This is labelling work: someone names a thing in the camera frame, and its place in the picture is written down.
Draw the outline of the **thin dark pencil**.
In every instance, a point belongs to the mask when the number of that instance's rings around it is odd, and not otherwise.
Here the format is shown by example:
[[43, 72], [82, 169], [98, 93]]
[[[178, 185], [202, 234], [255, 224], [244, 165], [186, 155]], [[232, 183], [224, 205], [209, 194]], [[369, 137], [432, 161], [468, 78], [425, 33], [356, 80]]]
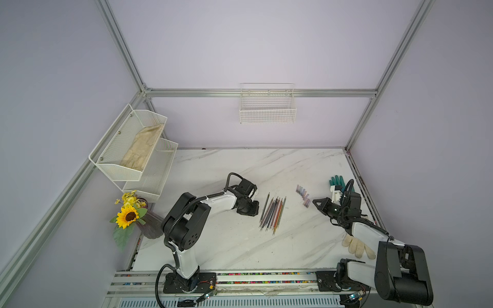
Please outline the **thin dark pencil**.
[[265, 216], [265, 212], [267, 210], [267, 205], [268, 205], [269, 199], [270, 199], [270, 192], [267, 194], [267, 197], [266, 197], [266, 200], [265, 200], [265, 203], [264, 203], [263, 211], [262, 211], [262, 214], [261, 214], [261, 217], [260, 217], [260, 220], [259, 220], [260, 226], [261, 226], [261, 224], [263, 222], [263, 219], [264, 219], [264, 216]]

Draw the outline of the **black pencil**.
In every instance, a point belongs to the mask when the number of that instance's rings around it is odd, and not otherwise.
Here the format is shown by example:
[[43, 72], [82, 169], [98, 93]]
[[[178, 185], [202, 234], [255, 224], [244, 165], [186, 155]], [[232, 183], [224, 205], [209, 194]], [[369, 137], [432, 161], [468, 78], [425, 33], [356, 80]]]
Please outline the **black pencil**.
[[266, 227], [266, 225], [268, 224], [269, 219], [270, 219], [270, 216], [271, 216], [271, 212], [273, 211], [273, 208], [274, 208], [275, 204], [276, 204], [276, 200], [273, 198], [271, 200], [271, 203], [270, 203], [268, 209], [267, 209], [267, 213], [266, 213], [266, 215], [264, 217], [264, 220], [263, 220], [263, 222], [261, 224], [261, 230], [263, 230]]

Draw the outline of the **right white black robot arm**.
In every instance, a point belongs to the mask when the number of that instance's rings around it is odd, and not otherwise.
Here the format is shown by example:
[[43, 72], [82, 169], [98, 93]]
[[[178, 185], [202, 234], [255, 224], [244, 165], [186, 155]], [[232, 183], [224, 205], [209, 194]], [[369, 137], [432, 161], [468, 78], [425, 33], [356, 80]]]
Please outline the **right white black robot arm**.
[[341, 259], [334, 271], [316, 273], [321, 291], [353, 288], [375, 290], [383, 300], [430, 306], [434, 295], [424, 250], [394, 239], [386, 230], [362, 216], [361, 196], [345, 191], [338, 203], [330, 198], [313, 200], [331, 223], [369, 247], [375, 254], [371, 265]]

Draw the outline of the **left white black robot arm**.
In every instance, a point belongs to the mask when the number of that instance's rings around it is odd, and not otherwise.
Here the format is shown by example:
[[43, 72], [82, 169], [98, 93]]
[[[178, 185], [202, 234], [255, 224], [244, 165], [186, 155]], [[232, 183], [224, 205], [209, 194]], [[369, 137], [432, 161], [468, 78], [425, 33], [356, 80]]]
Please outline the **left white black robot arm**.
[[173, 254], [174, 272], [180, 282], [193, 284], [200, 273], [194, 246], [200, 239], [210, 215], [235, 210], [242, 216], [254, 217], [259, 212], [259, 202], [254, 200], [257, 186], [240, 178], [240, 183], [226, 183], [223, 190], [197, 197], [183, 193], [164, 218], [161, 228], [164, 244]]

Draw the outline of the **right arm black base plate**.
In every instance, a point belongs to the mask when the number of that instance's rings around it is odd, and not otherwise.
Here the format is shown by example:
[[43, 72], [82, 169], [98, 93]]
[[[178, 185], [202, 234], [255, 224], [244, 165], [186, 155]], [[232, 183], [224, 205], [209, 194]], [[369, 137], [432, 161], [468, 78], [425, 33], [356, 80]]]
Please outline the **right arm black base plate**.
[[343, 288], [338, 283], [337, 272], [335, 270], [317, 271], [315, 275], [320, 292], [339, 293], [343, 291]]

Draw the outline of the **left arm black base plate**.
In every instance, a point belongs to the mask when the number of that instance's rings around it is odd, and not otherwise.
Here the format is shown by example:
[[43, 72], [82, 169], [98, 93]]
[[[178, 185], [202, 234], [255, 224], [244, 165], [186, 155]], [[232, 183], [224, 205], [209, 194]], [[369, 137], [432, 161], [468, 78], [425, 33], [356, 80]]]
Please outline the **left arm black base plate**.
[[168, 273], [162, 288], [164, 294], [206, 293], [216, 286], [217, 274], [212, 272], [196, 273], [185, 279], [177, 273]]

